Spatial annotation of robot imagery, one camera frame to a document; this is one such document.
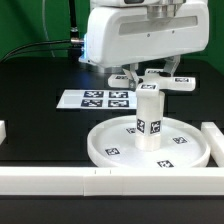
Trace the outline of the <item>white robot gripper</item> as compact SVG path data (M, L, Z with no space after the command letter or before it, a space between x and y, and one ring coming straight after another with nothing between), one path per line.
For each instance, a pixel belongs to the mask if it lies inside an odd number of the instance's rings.
M209 39L209 10L205 1L186 1L172 16L157 16L153 1L118 7L102 2L88 19L86 51L102 67L122 66L135 91L138 62L165 59L163 71L173 76L182 54L202 51Z

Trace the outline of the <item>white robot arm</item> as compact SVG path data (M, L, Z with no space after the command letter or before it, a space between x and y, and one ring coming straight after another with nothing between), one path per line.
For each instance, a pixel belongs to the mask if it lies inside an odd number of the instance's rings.
M90 0L82 62L103 68L136 66L164 59L172 75L180 56L205 49L209 40L208 0Z

